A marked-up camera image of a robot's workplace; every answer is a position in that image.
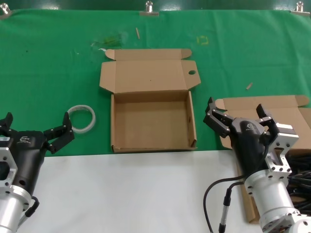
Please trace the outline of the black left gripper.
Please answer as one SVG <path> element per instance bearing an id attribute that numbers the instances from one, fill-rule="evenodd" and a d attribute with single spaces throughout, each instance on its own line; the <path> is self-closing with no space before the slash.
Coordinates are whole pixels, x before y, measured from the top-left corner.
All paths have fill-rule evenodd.
<path id="1" fill-rule="evenodd" d="M 12 122 L 11 112 L 0 120 L 0 146 L 9 149 L 17 165 L 12 185 L 33 194 L 46 151 L 55 154 L 74 139 L 72 123 L 68 112 L 65 112 L 61 126 L 44 132 L 17 132 L 11 129 Z"/>

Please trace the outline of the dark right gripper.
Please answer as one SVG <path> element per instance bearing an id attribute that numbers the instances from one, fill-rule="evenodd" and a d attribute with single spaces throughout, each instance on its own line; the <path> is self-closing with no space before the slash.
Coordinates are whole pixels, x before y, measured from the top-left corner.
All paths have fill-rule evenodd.
<path id="1" fill-rule="evenodd" d="M 222 138 L 231 133 L 231 148 L 237 158 L 241 180 L 268 168 L 264 159 L 267 155 L 266 142 L 261 143 L 259 139 L 265 131 L 264 127 L 268 127 L 270 135 L 279 133 L 277 122 L 262 104 L 257 106 L 257 114 L 258 121 L 242 117 L 233 118 L 216 107 L 213 97 L 209 98 L 205 110 L 203 122 L 215 133 Z"/>

